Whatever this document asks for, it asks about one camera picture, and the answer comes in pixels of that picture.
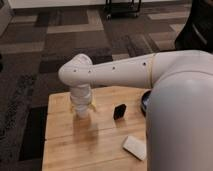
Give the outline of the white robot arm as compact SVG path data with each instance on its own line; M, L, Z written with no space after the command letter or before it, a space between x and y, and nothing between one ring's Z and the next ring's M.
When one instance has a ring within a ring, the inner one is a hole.
M150 90L146 109L147 171L213 171L213 54L151 53L94 64L78 54L58 76L79 113L92 84Z

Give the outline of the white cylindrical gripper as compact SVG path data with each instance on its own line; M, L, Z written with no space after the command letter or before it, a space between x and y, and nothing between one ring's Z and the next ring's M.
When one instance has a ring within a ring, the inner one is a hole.
M88 105L92 102L92 91L89 84L78 85L70 88L70 99L73 105L70 105L70 111L86 111ZM96 111L96 105L91 103L91 108Z

